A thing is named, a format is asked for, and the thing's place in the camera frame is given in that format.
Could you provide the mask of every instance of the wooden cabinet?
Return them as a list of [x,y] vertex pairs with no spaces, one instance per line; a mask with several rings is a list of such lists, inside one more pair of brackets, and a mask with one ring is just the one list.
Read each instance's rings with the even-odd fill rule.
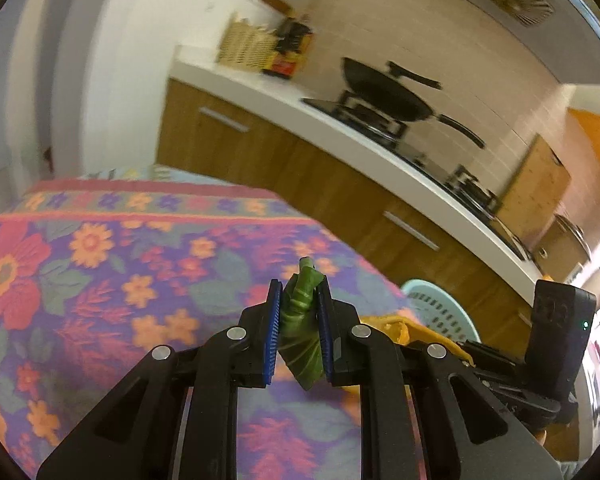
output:
[[389,280],[433,282],[472,317],[482,341],[521,356],[529,306],[471,251],[334,156],[235,105],[172,80],[157,161],[278,193]]

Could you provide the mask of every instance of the cabinet handle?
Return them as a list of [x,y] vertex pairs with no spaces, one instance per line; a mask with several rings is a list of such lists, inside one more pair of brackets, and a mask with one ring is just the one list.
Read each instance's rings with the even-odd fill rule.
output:
[[435,243],[433,243],[431,240],[429,240],[425,235],[423,235],[421,232],[416,231],[416,229],[414,229],[413,227],[411,227],[409,224],[407,224],[407,222],[400,220],[396,215],[394,215],[393,213],[389,213],[388,211],[385,211],[383,213],[384,217],[390,221],[393,222],[394,224],[396,224],[400,229],[404,229],[405,231],[407,231],[411,236],[413,236],[414,238],[416,238],[417,240],[421,241],[423,244],[425,244],[427,247],[433,249],[434,251],[439,251],[440,247],[438,245],[436,245]]
[[206,115],[207,117],[211,117],[211,118],[215,119],[216,121],[220,121],[222,124],[225,124],[226,126],[233,128],[234,130],[238,130],[240,133],[245,134],[246,132],[249,131],[248,126],[245,126],[244,124],[240,124],[239,122],[234,121],[233,119],[227,117],[226,115],[222,115],[221,113],[218,113],[215,110],[212,110],[211,108],[207,108],[206,106],[200,107],[198,109],[198,111],[201,114]]

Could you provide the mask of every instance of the orange cutting board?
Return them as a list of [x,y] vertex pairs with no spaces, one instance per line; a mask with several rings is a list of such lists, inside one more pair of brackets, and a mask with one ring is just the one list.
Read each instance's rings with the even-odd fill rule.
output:
[[570,182],[567,169],[538,135],[501,198],[496,216],[531,249],[553,221]]

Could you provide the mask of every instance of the beige tile backsplash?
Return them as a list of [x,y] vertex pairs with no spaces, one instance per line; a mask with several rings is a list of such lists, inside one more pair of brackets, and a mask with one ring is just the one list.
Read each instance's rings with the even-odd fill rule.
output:
[[452,170],[467,165],[502,192],[536,133],[551,145],[573,182],[561,211],[583,222],[600,198],[600,164],[566,107],[573,88],[557,83],[506,29],[466,0],[314,0],[316,40],[298,82],[325,99],[344,90],[340,59],[380,70],[388,60],[439,80],[443,91],[401,82],[435,111],[468,126],[487,143],[479,150],[438,123],[415,123],[405,141]]

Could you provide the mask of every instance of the wok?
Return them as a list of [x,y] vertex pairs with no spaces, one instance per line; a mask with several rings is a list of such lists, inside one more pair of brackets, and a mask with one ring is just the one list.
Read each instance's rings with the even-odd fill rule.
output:
[[427,79],[389,62],[390,72],[380,72],[349,57],[342,58],[342,71],[351,91],[381,112],[396,121],[413,123],[424,121],[430,117],[451,126],[469,138],[480,149],[486,146],[484,141],[469,128],[443,114],[434,113],[433,109],[407,87],[400,84],[398,77],[408,77],[418,83],[442,89],[440,83]]

